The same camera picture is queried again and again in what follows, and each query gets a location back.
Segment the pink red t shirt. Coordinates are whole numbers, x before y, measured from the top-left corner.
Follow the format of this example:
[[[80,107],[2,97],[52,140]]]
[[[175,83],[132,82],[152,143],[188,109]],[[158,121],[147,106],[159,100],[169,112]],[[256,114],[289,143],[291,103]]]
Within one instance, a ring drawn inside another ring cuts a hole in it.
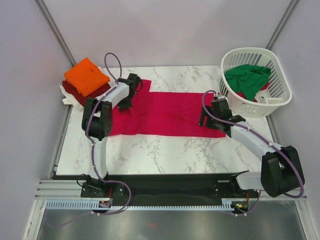
[[[142,90],[132,99],[132,107],[112,110],[111,136],[157,135],[169,137],[224,138],[225,133],[199,126],[202,93],[150,91],[144,79]]]

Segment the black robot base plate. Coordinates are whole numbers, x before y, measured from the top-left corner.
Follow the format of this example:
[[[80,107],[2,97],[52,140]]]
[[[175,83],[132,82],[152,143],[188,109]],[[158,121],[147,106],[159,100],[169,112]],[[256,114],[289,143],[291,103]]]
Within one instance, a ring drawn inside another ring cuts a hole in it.
[[[255,190],[242,190],[233,173],[123,174],[108,175],[106,182],[87,176],[83,198],[108,198],[119,205],[217,204],[223,199],[254,199]]]

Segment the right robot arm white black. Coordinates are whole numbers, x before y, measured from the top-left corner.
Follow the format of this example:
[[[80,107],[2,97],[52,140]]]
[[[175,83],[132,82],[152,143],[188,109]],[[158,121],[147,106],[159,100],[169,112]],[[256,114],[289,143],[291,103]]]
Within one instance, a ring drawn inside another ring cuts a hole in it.
[[[240,142],[261,162],[258,172],[243,171],[233,175],[229,191],[235,197],[242,196],[247,190],[266,192],[270,197],[286,195],[297,188],[304,193],[305,178],[298,151],[291,145],[282,146],[256,131],[244,117],[233,115],[224,98],[214,97],[210,105],[203,104],[199,126],[219,130],[228,137]]]

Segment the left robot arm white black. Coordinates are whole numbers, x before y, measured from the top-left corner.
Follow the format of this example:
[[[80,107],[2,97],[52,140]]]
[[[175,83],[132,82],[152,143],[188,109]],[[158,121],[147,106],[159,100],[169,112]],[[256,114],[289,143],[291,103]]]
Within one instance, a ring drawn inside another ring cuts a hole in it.
[[[92,191],[99,197],[106,196],[110,185],[105,177],[109,171],[106,164],[107,138],[113,129],[113,109],[127,110],[133,106],[136,92],[142,89],[141,78],[134,73],[128,78],[118,78],[115,85],[97,98],[89,97],[84,106],[81,127],[90,145],[91,167],[88,175],[97,178]]]

